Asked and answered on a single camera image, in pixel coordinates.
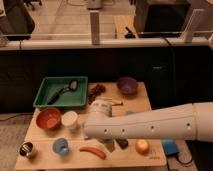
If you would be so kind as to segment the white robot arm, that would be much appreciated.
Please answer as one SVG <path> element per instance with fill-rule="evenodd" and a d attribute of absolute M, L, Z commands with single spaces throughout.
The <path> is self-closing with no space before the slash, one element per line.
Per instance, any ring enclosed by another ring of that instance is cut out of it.
<path fill-rule="evenodd" d="M 187 103 L 148 111 L 108 107 L 92 103 L 84 133 L 97 140 L 171 139 L 213 143 L 213 102 Z"/>

